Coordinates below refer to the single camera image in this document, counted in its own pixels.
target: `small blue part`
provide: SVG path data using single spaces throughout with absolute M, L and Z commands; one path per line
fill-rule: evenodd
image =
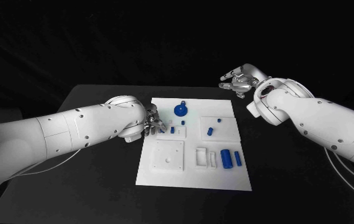
M 240 158 L 239 151 L 234 152 L 234 156 L 236 156 L 237 166 L 242 166 L 242 158 Z
M 223 159 L 223 166 L 224 169 L 231 169 L 233 168 L 233 161 L 231 161 L 231 154 L 230 154 L 230 150 L 224 149 L 221 150 L 221 159 Z
M 187 102 L 182 101 L 182 102 L 181 102 L 181 105 L 177 105 L 177 106 L 175 106 L 175 114 L 177 114 L 179 117 L 182 117 L 182 116 L 187 115 L 187 113 L 188 113 Z
M 208 128 L 208 136 L 213 134 L 213 128 Z

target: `table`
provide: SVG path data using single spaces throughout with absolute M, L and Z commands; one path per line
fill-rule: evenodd
M 136 96 L 143 104 L 153 97 L 231 100 L 253 192 L 136 186 L 143 138 L 133 143 L 113 138 L 48 172 L 15 178 L 0 199 L 0 223 L 350 223 L 354 192 L 324 149 L 299 135 L 291 120 L 273 126 L 253 117 L 247 94 L 239 99 L 220 88 L 78 85 L 58 112 L 119 95 Z

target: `cable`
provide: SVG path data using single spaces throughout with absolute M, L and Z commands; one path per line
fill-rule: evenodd
M 327 152 L 327 151 L 328 151 L 327 148 L 324 148 L 324 149 L 325 149 L 325 153 L 327 153 L 327 157 L 328 157 L 330 163 L 331 163 L 331 165 L 333 165 L 333 167 L 334 167 L 334 169 L 335 169 L 338 175 L 341 176 L 341 178 L 343 178 L 343 180 L 346 181 L 347 185 L 348 185 L 348 186 L 351 187 L 351 189 L 354 190 L 354 186 L 348 183 L 348 181 L 347 181 L 346 178 L 343 177 L 343 175 L 341 175 L 338 169 L 337 169 L 335 166 L 334 166 L 333 160 L 331 160 L 330 155 L 328 155 L 328 152 Z
M 347 171 L 354 175 L 354 172 L 350 170 L 350 168 L 348 168 L 347 165 L 344 164 L 344 162 L 343 162 L 341 158 L 338 157 L 337 153 L 334 154 L 334 156 L 337 157 L 337 159 L 338 159 L 338 161 L 340 161 L 343 167 L 344 167 L 344 168 L 347 169 Z
M 74 155 L 64 161 L 64 162 L 61 162 L 58 165 L 55 165 L 52 168 L 49 168 L 49 169 L 46 169 L 46 170 L 42 170 L 42 171 L 39 171 L 39 172 L 33 172 L 33 173 L 29 173 L 29 174 L 20 174 L 19 176 L 22 176 L 22 175 L 31 175 L 31 174 L 39 174 L 39 173 L 44 173 L 44 172 L 46 172 L 48 170 L 51 170 L 51 169 L 54 169 L 54 168 L 57 168 L 59 165 L 62 165 L 75 155 L 77 155 L 77 153 L 81 151 L 81 149 L 74 153 Z

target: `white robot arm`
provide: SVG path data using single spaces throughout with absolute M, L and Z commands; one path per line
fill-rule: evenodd
M 137 140 L 145 131 L 166 131 L 158 107 L 143 107 L 133 96 L 106 104 L 0 124 L 0 183 L 35 164 L 119 136 Z
M 292 79 L 272 78 L 252 65 L 229 72 L 220 88 L 244 93 L 255 87 L 255 101 L 247 109 L 273 125 L 292 119 L 301 134 L 354 162 L 354 111 L 334 102 L 314 97 L 305 86 Z

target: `blue tube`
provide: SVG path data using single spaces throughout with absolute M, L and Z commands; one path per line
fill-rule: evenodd
M 231 169 L 233 168 L 233 161 L 231 161 L 231 154 L 230 154 L 230 150 L 224 149 L 221 150 L 221 159 L 223 159 L 223 166 L 224 169 Z
M 208 128 L 208 136 L 213 134 L 213 128 Z
M 236 156 L 237 166 L 242 166 L 242 158 L 240 158 L 239 151 L 234 152 L 234 156 Z

